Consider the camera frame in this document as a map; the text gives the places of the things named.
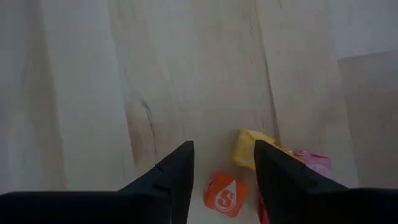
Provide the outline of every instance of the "white wall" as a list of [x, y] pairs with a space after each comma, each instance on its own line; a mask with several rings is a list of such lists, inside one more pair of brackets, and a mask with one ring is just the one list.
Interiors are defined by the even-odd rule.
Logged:
[[362, 187], [398, 188], [398, 50], [339, 60]]
[[337, 58], [398, 49], [398, 1], [331, 0]]

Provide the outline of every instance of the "pink candy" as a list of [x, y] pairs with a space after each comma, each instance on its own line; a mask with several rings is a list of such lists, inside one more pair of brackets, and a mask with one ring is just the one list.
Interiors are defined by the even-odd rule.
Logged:
[[307, 151], [294, 152], [294, 155], [301, 159], [305, 165], [325, 177], [330, 178], [331, 165], [327, 156], [312, 154]]

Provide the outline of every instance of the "wooden board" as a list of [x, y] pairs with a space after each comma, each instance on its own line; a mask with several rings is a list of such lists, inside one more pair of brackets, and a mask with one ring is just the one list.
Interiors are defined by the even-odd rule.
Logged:
[[362, 187], [398, 188], [398, 51], [338, 61]]
[[232, 165], [237, 129], [273, 136], [265, 58], [254, 1], [110, 1], [127, 119], [140, 173], [195, 141], [190, 223], [256, 223], [256, 187], [238, 218], [205, 208], [203, 191]]
[[0, 1], [0, 194], [65, 188], [38, 1]]
[[118, 190], [136, 176], [108, 5], [42, 1], [69, 190]]
[[357, 186], [326, 0], [257, 0], [280, 140], [330, 157], [333, 178]]

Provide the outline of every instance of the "orange candy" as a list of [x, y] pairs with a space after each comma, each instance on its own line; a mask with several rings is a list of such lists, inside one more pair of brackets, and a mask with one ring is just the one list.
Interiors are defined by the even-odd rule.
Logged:
[[226, 174], [217, 173], [208, 184], [203, 199], [207, 207], [229, 217], [235, 217], [247, 196], [248, 187], [246, 185]]

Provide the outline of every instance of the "s logo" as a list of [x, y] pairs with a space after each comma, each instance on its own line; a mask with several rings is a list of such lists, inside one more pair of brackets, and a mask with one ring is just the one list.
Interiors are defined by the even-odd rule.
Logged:
[[216, 208], [221, 212], [228, 212], [232, 210], [236, 204], [236, 182], [232, 181], [215, 199]]

